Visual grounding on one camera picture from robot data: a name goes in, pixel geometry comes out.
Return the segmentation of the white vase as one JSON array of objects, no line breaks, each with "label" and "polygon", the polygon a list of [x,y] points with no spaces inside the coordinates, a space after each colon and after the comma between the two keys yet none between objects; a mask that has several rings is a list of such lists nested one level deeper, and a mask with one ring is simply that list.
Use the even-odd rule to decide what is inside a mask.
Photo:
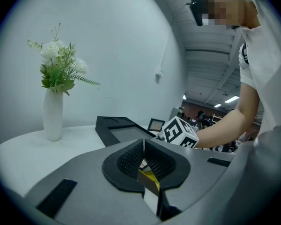
[{"label": "white vase", "polygon": [[49,141],[61,138],[63,119],[63,93],[47,89],[43,104],[43,127]]}]

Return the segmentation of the person's right forearm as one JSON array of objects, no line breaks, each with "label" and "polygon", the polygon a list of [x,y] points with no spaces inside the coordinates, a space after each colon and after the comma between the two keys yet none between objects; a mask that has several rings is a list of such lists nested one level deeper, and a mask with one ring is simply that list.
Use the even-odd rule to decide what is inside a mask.
[{"label": "person's right forearm", "polygon": [[247,132],[255,121],[258,107],[236,107],[216,124],[197,132],[196,148],[225,145]]}]

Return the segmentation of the white wall conduit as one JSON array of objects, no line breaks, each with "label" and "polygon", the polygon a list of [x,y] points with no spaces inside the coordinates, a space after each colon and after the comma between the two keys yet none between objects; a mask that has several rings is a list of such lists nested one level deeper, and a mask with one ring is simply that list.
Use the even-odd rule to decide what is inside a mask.
[{"label": "white wall conduit", "polygon": [[169,30],[169,33],[168,33],[168,36],[167,36],[165,48],[164,48],[161,63],[160,63],[160,69],[162,69],[162,67],[163,67],[163,62],[164,62],[164,59],[165,59],[165,55],[166,55],[166,51],[167,51],[167,47],[168,47],[168,44],[169,44],[171,34],[172,34],[172,28]]}]

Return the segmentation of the yellow box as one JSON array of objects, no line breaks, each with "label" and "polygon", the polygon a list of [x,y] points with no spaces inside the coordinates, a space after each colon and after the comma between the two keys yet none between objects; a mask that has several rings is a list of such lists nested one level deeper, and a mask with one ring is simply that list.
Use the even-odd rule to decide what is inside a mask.
[{"label": "yellow box", "polygon": [[150,192],[159,196],[160,184],[148,165],[141,165],[138,170],[138,182],[144,185]]}]

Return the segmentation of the person's white shirt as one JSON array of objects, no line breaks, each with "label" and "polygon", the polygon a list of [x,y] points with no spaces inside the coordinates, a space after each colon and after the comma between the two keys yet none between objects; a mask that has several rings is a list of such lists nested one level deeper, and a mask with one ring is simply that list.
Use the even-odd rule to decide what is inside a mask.
[{"label": "person's white shirt", "polygon": [[241,27],[246,48],[239,50],[240,80],[258,92],[263,133],[281,126],[281,19],[268,0],[252,1],[260,26]]}]

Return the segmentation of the black box lid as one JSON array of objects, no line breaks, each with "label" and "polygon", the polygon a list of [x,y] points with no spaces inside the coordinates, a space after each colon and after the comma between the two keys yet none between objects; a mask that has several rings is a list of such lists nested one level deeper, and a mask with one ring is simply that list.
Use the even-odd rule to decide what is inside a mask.
[{"label": "black box lid", "polygon": [[98,116],[95,131],[105,147],[135,139],[156,138],[155,134],[147,131],[127,117]]}]

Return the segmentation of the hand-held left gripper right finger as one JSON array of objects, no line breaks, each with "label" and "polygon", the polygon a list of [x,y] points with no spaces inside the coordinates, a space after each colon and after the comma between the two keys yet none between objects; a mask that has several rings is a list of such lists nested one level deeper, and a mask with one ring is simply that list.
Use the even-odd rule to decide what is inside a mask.
[{"label": "hand-held left gripper right finger", "polygon": [[160,185],[156,215],[162,221],[168,220],[181,210],[170,205],[165,191],[183,184],[190,173],[190,163],[184,156],[149,139],[145,140],[144,158]]}]

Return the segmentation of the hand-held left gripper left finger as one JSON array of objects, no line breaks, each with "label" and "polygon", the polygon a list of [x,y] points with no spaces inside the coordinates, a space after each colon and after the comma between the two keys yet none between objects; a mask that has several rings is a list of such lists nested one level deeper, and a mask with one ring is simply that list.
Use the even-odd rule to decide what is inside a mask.
[{"label": "hand-held left gripper left finger", "polygon": [[138,182],[138,172],[143,159],[143,140],[138,139],[110,154],[103,162],[102,171],[105,178],[118,190],[144,193],[144,185]]}]

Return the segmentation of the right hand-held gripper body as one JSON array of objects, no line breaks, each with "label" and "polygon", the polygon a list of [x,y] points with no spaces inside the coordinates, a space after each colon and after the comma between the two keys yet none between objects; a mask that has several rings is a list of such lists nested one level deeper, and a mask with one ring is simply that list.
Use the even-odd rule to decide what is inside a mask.
[{"label": "right hand-held gripper body", "polygon": [[158,133],[158,139],[188,148],[196,148],[199,138],[192,126],[179,118],[173,117],[163,125],[162,130]]}]

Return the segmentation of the white flower bouquet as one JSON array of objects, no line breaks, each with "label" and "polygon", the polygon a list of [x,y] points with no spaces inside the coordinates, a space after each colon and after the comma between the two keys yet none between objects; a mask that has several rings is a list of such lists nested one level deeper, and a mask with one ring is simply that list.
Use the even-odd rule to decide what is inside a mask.
[{"label": "white flower bouquet", "polygon": [[69,95],[69,91],[74,88],[75,81],[99,86],[99,82],[85,77],[88,72],[87,63],[76,57],[76,44],[69,42],[65,44],[59,38],[61,24],[50,29],[53,40],[44,44],[27,40],[30,48],[39,50],[42,58],[40,73],[42,74],[42,87],[54,93],[64,93]]}]

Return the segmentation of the black picture frame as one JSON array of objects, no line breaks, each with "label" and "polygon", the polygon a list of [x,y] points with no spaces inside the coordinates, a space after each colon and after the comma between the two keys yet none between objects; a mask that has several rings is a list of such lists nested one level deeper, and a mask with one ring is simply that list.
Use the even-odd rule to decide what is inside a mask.
[{"label": "black picture frame", "polygon": [[164,120],[158,120],[158,119],[151,118],[147,130],[153,131],[153,132],[160,132],[160,131],[162,131],[162,127],[164,124],[165,124]]}]

